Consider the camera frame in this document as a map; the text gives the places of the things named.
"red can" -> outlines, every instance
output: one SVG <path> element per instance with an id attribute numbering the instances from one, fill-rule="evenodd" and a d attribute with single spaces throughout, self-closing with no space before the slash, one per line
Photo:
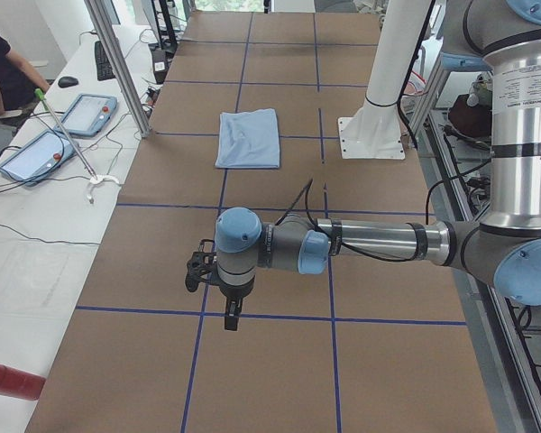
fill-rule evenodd
<path id="1" fill-rule="evenodd" d="M 46 379 L 0 364 L 0 395 L 38 400 Z"/>

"black keyboard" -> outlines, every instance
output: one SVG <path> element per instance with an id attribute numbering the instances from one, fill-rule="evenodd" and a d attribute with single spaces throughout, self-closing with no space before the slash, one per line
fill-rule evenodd
<path id="1" fill-rule="evenodd" d="M 112 65 L 110 64 L 110 61 L 108 61 L 108 56 L 106 56 L 101 41 L 94 42 L 94 61 L 96 63 L 96 76 L 98 81 L 104 81 L 105 79 L 115 77 L 115 74 L 112 71 Z"/>

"light blue tablet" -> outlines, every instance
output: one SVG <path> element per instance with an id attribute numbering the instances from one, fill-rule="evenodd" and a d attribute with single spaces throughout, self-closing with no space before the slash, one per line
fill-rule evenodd
<path id="1" fill-rule="evenodd" d="M 36 185 L 74 154 L 62 134 L 45 131 L 0 164 L 0 173 L 28 186 Z"/>
<path id="2" fill-rule="evenodd" d="M 115 97 L 81 93 L 60 120 L 72 135 L 93 137 L 110 120 L 117 105 Z"/>

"black mouse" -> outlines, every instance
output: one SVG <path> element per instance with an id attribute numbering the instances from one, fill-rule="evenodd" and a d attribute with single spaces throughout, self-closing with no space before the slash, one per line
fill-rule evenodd
<path id="1" fill-rule="evenodd" d="M 76 86 L 78 84 L 78 80 L 74 77 L 60 77 L 58 80 L 58 87 L 59 88 L 70 88 L 72 86 Z"/>

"folded towel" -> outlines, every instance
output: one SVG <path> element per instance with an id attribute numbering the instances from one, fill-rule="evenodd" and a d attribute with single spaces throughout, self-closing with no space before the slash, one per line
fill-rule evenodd
<path id="1" fill-rule="evenodd" d="M 274 109 L 220 115 L 219 169 L 277 169 L 279 127 Z"/>

